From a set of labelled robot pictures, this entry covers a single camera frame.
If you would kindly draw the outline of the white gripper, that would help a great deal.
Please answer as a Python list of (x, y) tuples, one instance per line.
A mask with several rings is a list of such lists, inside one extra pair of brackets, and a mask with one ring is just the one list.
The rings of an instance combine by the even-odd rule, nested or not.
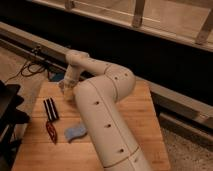
[[(78, 82), (78, 79), (73, 75), (65, 75), (64, 83), (67, 85), (75, 85)], [(74, 97), (74, 86), (66, 86), (65, 87), (65, 98), (72, 99)]]

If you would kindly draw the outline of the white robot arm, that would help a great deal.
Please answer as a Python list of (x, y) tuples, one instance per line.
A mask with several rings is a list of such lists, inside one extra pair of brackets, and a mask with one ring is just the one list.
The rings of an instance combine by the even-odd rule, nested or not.
[(66, 61), (65, 99), (76, 103), (104, 171), (153, 171), (116, 107), (134, 90), (133, 72), (77, 50)]

